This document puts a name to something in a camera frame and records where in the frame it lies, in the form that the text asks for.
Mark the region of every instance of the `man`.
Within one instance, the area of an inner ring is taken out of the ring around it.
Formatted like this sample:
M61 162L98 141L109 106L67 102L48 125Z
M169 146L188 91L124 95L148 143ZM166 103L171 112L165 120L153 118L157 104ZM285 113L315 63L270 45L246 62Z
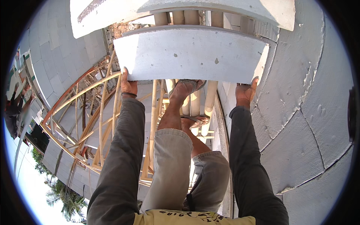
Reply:
M98 187L89 203L88 223L288 224L286 208L274 196L269 177L260 164L249 111L257 81L236 87L237 106L230 113L230 168L220 152L212 152L190 131L195 123L206 123L208 119L204 116L180 118L179 109L185 98L200 89L204 81L180 80L176 84L155 133L155 173L139 210L137 189L144 148L145 107L135 99L137 82L127 81L124 69L121 113ZM191 158L198 178L187 195ZM239 208L237 219L216 213L224 198L229 169Z
M30 85L26 83L24 85L24 88L21 90L20 94L15 98L18 87L19 87L19 83L16 83L14 93L10 101L8 101L7 97L5 96L6 97L5 123L11 137L14 139L18 136L18 131L21 125L21 114L27 111L32 99L34 98L34 95L31 94L30 98L23 107L22 105L24 102L24 96L26 92L31 88Z

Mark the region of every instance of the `tree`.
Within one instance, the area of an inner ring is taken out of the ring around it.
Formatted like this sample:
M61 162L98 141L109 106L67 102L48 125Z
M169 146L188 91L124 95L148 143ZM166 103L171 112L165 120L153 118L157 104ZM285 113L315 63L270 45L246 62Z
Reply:
M83 196L77 194L71 189L69 194L66 196L66 185L59 179L56 181L47 179L46 182L51 189L46 193L46 196L48 197L46 199L46 203L49 206L54 206L54 203L61 200L64 203L61 212L67 221L71 221L71 217L75 214L78 214L81 218L84 218L81 210L84 206L87 207L88 203Z
M42 163L44 156L40 154L35 148L31 151L32 157L35 159L36 165L35 169L39 171L40 174L52 175L50 170Z

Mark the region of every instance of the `hand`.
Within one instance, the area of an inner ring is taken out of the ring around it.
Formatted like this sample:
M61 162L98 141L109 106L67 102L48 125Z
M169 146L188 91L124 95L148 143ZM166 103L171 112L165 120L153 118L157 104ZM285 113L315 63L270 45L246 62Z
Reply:
M18 87L19 87L19 82L16 82L14 92L16 92L18 90Z
M121 76L121 92L122 93L132 93L137 95L138 94L138 81L127 81L128 71L126 67L122 69L122 76ZM135 98L133 95L122 95L123 98Z
M258 77L255 77L252 80L251 85L238 84L235 89L236 96L236 106L246 106L250 108L250 102L254 98L257 82L259 81Z

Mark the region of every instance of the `wrist bracelet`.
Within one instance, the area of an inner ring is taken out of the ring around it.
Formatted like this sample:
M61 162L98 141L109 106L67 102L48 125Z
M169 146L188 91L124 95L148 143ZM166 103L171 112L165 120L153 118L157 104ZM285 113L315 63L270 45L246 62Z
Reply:
M121 95L132 95L132 96L135 96L135 98L137 97L137 95L130 93L130 92L123 92L123 93L121 93Z

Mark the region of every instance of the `gray long-sleeve sleeve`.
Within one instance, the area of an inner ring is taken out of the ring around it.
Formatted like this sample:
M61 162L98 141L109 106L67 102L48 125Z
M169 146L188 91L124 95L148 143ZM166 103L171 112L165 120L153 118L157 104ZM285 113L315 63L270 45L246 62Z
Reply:
M122 100L114 140L87 210L88 224L133 224L144 150L145 107Z

